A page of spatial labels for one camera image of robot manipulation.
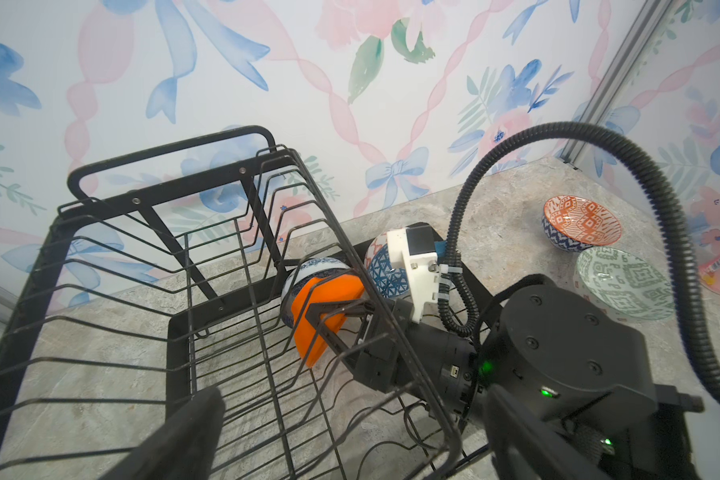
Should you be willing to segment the black wire dish rack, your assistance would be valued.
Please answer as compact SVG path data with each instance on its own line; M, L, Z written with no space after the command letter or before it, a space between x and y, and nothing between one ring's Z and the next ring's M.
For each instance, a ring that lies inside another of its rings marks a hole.
M225 411L207 479L486 477L483 433L330 349L305 360L283 324L312 258L349 268L300 293L352 275L384 300L318 172L260 127L73 172L45 238L1 252L25 284L0 338L0 479L103 479L208 387Z

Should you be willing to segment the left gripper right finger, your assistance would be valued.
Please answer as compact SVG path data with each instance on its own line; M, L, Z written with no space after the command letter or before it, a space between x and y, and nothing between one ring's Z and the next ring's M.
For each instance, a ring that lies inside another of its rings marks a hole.
M500 479L607 477L499 385L487 390L484 427Z

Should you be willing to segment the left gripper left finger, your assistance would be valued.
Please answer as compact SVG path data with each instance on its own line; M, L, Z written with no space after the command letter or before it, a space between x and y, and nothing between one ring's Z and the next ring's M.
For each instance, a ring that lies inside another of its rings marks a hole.
M106 472L105 479L207 479L221 435L225 403L208 387Z

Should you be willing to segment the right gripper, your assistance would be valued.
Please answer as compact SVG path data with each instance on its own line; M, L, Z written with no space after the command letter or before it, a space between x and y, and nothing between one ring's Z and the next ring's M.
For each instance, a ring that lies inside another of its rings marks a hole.
M387 306L445 409L452 414L467 414L475 397L477 382L474 367L477 355L473 345L452 332L411 321L413 305L408 301L389 300ZM348 352L350 347L338 336L338 331L347 318L367 321L374 311L375 307L368 300L310 304L305 318L314 333L304 359L312 360L319 340L324 346L323 351L330 349L336 355ZM350 372L359 383L383 393L413 380L398 344L390 338L352 354Z

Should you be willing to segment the blue floral bowl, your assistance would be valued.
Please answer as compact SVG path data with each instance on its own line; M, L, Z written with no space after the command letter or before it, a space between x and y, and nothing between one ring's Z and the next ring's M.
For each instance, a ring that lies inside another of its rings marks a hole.
M284 325L294 326L292 303L301 289L312 278L325 278L339 271L347 270L349 266L344 262L332 258L312 258L304 261L298 269L294 269L286 278L281 290L281 315Z

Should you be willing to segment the blue triangle pattern bowl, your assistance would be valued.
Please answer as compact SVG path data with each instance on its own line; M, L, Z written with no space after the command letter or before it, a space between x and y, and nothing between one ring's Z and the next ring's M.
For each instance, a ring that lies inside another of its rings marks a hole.
M409 294L405 270L391 266L386 233L380 234L369 244L364 264L372 283L383 297L396 299Z

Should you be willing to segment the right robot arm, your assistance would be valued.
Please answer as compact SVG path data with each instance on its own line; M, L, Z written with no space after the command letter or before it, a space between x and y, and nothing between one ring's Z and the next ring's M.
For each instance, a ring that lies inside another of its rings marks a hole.
M476 340L365 299L352 275L311 281L292 313L305 356L330 349L361 384L483 427L502 479L698 475L686 417L701 398L656 384L639 331L544 276L495 295Z

